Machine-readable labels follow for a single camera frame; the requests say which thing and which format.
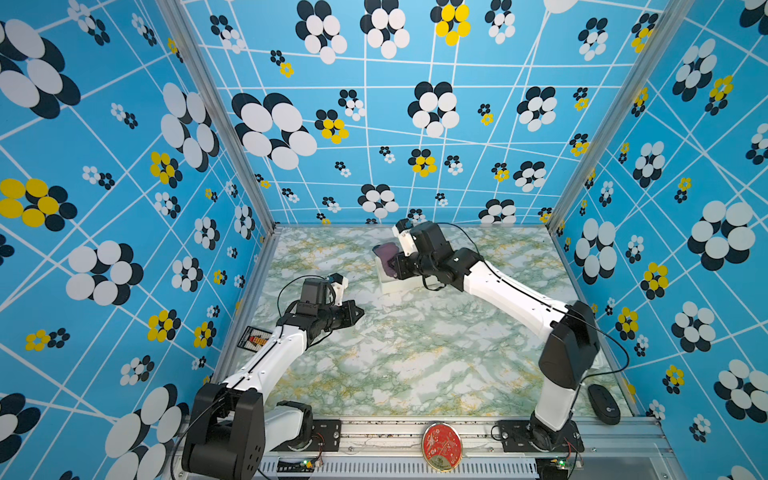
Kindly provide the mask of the purple striped sock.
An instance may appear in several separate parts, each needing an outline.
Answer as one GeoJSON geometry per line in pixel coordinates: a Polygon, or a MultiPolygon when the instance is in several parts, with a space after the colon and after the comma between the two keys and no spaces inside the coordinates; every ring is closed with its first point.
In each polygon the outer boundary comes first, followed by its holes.
{"type": "Polygon", "coordinates": [[[395,270],[392,267],[392,260],[400,253],[400,248],[393,242],[376,245],[372,249],[374,255],[379,259],[382,269],[388,276],[394,277],[395,270]]]}

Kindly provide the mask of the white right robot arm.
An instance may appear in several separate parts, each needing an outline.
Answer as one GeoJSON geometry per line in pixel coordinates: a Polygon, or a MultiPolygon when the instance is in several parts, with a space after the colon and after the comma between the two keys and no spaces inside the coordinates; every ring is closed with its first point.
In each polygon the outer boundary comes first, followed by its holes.
{"type": "Polygon", "coordinates": [[[556,437],[571,419],[582,380],[600,351],[591,308],[552,299],[504,274],[475,247],[455,249],[439,224],[402,219],[392,228],[395,252],[379,256],[398,280],[433,277],[441,286],[479,298],[509,315],[544,342],[539,369],[544,376],[530,430],[556,437]]]}

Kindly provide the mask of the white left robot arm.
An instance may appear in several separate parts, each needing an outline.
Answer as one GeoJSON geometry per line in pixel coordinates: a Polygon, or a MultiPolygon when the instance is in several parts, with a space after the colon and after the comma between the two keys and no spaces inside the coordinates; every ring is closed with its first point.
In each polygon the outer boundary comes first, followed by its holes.
{"type": "Polygon", "coordinates": [[[180,442],[185,472],[215,479],[251,479],[264,455],[312,438],[312,407],[283,401],[267,412],[265,401],[291,364],[319,338],[354,326],[364,310],[344,292],[348,279],[306,275],[300,298],[280,312],[266,344],[221,383],[198,390],[180,442]]]}

